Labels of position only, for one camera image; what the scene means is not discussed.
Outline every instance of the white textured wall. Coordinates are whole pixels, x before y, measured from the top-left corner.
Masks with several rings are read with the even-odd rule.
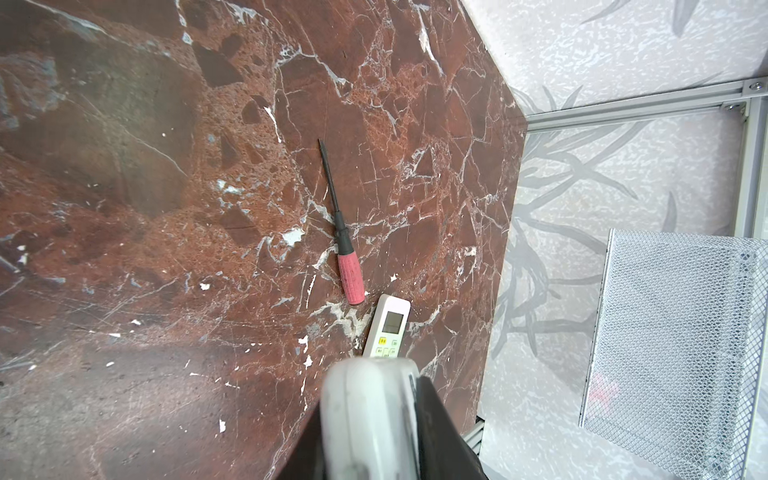
[[[462,1],[528,114],[752,77],[768,50],[768,0]]]

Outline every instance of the red screwdriver handle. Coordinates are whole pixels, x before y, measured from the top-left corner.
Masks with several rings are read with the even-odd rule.
[[[362,271],[357,253],[339,255],[339,272],[341,272],[341,284],[349,305],[357,305],[366,299],[366,288],[362,284]]]

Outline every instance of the aluminum frame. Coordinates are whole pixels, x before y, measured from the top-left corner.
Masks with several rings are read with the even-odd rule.
[[[734,215],[735,237],[763,235],[768,213],[768,77],[645,95],[529,115],[528,133],[593,127],[739,108],[745,119]]]

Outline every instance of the black object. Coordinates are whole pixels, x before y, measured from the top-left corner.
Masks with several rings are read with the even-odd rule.
[[[339,210],[339,202],[336,200],[336,189],[333,188],[333,179],[331,178],[331,169],[328,166],[328,152],[326,152],[326,145],[319,138],[317,143],[320,144],[320,155],[323,157],[323,170],[326,171],[326,179],[328,179],[328,190],[331,193],[331,201],[333,202],[333,222],[336,224],[336,242],[339,244],[339,255],[349,255],[353,253],[355,249],[352,247],[352,241],[349,239],[349,231],[344,224],[344,217]]]
[[[456,431],[428,377],[416,381],[415,407],[421,480],[488,480],[480,460]],[[276,480],[327,478],[318,403]]]

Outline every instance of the brown marble table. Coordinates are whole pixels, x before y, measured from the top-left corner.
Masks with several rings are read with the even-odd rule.
[[[273,477],[381,293],[466,431],[524,130],[456,0],[0,2],[0,477]]]

